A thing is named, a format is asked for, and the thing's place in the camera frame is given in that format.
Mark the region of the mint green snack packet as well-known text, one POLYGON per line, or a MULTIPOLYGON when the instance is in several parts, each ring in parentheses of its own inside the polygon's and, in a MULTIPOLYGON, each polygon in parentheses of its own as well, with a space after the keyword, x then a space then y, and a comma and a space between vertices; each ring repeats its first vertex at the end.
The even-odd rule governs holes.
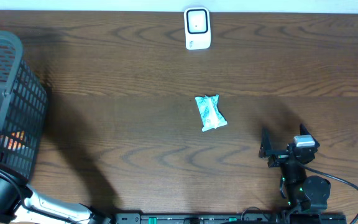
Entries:
POLYGON ((227 125, 226 119, 218 110, 219 95, 196 96, 195 101, 203 124, 202 132, 227 125))

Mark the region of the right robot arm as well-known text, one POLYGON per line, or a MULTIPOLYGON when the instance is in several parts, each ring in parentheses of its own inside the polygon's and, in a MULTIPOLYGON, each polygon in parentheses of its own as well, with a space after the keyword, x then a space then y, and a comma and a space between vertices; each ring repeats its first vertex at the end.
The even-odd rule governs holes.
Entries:
POLYGON ((259 157, 268 159, 269 168, 281 170, 280 193, 289 206, 280 215, 284 223, 321 223, 320 214, 328 207, 331 183, 306 174, 306 165, 315 159, 319 147, 303 124, 299 135, 282 150, 273 148, 268 129, 262 129, 259 157))

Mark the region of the small orange juice carton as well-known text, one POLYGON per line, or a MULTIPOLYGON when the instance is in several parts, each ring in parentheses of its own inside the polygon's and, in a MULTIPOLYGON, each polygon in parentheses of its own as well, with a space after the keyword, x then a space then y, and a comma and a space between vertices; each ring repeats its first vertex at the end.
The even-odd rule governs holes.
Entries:
POLYGON ((11 133, 9 136, 0 136, 0 144, 11 151, 19 151, 25 147, 27 137, 25 131, 17 131, 11 133))

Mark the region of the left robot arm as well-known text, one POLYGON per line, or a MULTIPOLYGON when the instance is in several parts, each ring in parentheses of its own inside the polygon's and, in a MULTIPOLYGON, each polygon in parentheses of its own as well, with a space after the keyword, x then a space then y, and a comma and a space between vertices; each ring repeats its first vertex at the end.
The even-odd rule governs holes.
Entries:
POLYGON ((38 193, 27 180, 0 166, 0 223, 112 223, 93 207, 67 203, 38 193))

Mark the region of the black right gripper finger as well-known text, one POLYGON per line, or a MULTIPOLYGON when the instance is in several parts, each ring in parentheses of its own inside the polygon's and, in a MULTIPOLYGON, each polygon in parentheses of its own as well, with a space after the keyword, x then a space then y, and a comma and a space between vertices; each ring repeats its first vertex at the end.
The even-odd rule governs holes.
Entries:
POLYGON ((301 136, 311 135, 303 123, 300 124, 300 135, 301 136))
POLYGON ((268 152, 272 150, 270 135, 267 128, 262 128, 262 139, 260 144, 260 152, 268 152))

